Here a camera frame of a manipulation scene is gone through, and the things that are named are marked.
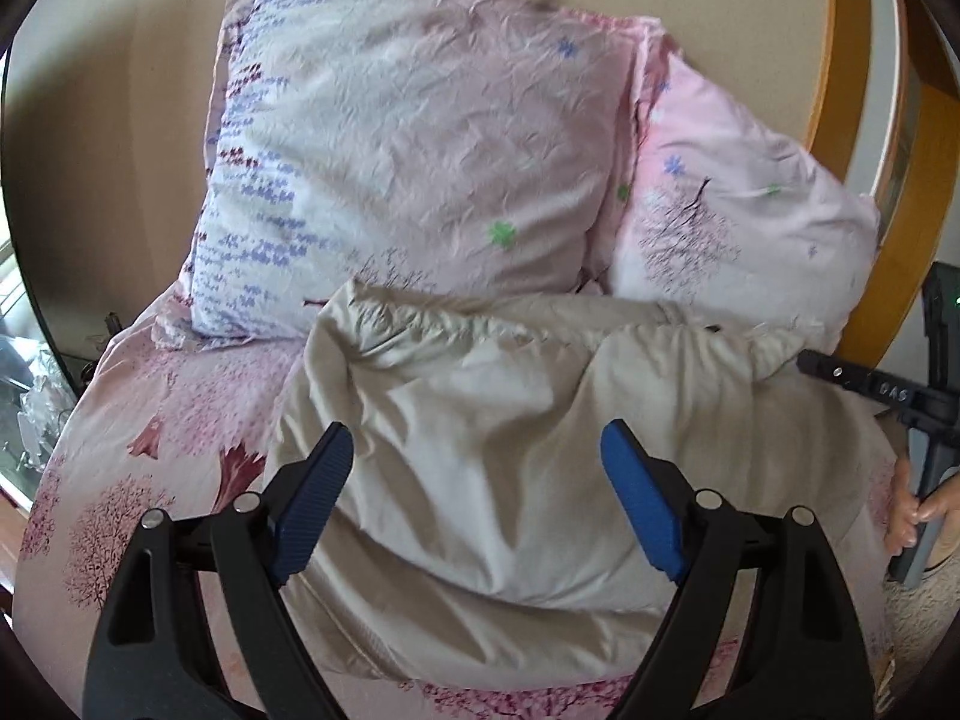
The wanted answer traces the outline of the person's right hand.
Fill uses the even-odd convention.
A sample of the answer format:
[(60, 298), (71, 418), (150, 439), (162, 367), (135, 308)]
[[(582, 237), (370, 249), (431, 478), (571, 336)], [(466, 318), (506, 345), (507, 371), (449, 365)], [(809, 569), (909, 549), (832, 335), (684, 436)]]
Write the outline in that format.
[(958, 550), (958, 511), (960, 511), (960, 481), (952, 476), (946, 483), (940, 484), (935, 493), (919, 500), (910, 491), (911, 465), (907, 457), (900, 457), (895, 463), (892, 486), (890, 486), (889, 523), (884, 536), (884, 544), (890, 556), (898, 556), (918, 541), (918, 528), (921, 523), (931, 523), (943, 518), (934, 548), (929, 556), (929, 564), (946, 561)]

